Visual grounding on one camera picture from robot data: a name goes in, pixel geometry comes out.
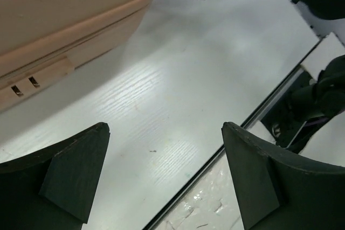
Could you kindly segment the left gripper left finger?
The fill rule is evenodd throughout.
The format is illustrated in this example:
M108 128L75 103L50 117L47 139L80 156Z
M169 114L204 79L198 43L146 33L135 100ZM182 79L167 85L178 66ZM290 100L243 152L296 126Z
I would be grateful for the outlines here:
M1 163L1 229L81 229L88 222L109 144L97 123Z

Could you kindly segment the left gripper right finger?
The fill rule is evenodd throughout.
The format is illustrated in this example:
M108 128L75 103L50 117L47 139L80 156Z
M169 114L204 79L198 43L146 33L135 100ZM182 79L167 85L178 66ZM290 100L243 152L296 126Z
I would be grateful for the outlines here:
M344 168L267 142L232 122L222 127L245 229L344 229Z

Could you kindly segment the pink hard-shell suitcase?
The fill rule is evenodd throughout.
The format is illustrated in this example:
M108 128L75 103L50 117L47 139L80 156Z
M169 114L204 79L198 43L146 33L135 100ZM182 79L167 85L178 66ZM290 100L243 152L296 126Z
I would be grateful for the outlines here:
M126 42L153 0L1 0L1 110Z

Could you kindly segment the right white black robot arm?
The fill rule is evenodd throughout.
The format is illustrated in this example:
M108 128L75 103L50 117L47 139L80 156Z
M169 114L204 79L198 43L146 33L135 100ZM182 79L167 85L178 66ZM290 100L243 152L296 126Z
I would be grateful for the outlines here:
M302 2L323 20L344 18L344 0L292 2ZM311 77L302 72L261 120L276 145L296 154L321 127L344 112L344 56L334 58L315 82L308 83Z

